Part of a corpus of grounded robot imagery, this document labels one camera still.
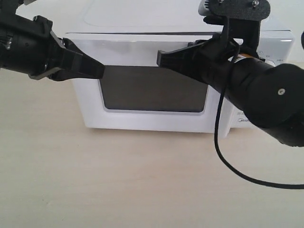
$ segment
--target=microwave window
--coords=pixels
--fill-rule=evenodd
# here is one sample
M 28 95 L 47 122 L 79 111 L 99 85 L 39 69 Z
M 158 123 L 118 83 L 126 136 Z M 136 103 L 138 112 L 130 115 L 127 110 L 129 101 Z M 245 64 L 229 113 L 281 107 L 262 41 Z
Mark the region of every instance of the microwave window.
M 106 66 L 100 80 L 107 109 L 200 113 L 206 84 L 150 66 Z

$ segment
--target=microwave top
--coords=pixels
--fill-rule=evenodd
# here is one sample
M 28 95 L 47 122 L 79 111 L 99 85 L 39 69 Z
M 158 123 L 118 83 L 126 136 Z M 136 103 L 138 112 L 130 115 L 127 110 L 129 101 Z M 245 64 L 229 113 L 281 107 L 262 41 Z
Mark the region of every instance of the microwave top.
M 91 0 L 68 33 L 166 34 L 213 33 L 199 15 L 201 0 Z M 276 18 L 262 22 L 261 31 L 286 31 Z

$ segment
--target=microwave oven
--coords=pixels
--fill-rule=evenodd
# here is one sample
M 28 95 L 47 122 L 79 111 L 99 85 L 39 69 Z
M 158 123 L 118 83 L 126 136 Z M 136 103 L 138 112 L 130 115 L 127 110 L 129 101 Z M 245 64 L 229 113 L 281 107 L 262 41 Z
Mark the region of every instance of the microwave oven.
M 219 93 L 156 64 L 158 50 L 177 50 L 221 32 L 221 26 L 203 22 L 199 4 L 200 0 L 89 2 L 66 34 L 106 66 L 100 80 L 73 79 L 87 127 L 214 132 Z M 281 64 L 293 40 L 290 30 L 270 16 L 262 22 L 258 53 L 271 65 Z M 220 137 L 231 128 L 252 126 L 242 111 L 224 101 Z

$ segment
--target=wire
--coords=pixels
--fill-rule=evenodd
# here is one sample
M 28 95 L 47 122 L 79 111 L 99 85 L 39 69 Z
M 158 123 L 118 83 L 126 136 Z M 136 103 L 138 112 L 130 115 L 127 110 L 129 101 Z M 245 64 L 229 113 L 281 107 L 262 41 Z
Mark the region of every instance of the wire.
M 245 174 L 241 173 L 240 171 L 238 171 L 236 168 L 234 168 L 223 156 L 222 152 L 219 149 L 219 121 L 220 121 L 220 115 L 221 115 L 221 110 L 222 110 L 222 106 L 223 106 L 223 101 L 224 101 L 224 97 L 225 97 L 225 93 L 228 87 L 228 84 L 231 80 L 232 74 L 233 74 L 233 69 L 234 69 L 234 63 L 237 60 L 237 57 L 239 55 L 240 52 L 240 46 L 236 41 L 232 41 L 233 44 L 236 47 L 236 51 L 234 53 L 234 56 L 232 58 L 232 66 L 231 69 L 228 73 L 228 77 L 226 80 L 226 83 L 221 91 L 221 95 L 220 95 L 220 99 L 219 99 L 219 103 L 218 103 L 218 111 L 217 111 L 217 116 L 216 116 L 216 120 L 215 120 L 215 132 L 214 132 L 214 145 L 215 145 L 215 149 L 217 151 L 218 157 L 220 158 L 220 160 L 231 170 L 233 171 L 237 176 L 239 176 L 240 178 L 243 178 L 251 183 L 254 184 L 258 184 L 258 185 L 262 185 L 262 186 L 266 186 L 266 187 L 271 187 L 271 188 L 277 188 L 277 189 L 289 189 L 289 190 L 304 190 L 304 184 L 280 184 L 280 183 L 272 183 L 272 182 L 268 182 L 268 181 L 263 181 L 263 180 L 258 180 L 258 179 L 254 179 L 252 177 L 246 176 Z

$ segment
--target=light wood surface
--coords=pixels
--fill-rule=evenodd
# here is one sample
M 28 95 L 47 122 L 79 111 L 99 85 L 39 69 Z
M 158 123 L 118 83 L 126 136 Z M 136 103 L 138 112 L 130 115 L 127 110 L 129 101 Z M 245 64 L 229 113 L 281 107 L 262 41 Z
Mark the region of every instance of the light wood surface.
M 304 149 L 220 141 L 242 172 L 304 183 Z M 0 71 L 0 228 L 302 228 L 304 190 L 248 183 L 213 135 L 85 128 L 71 82 Z

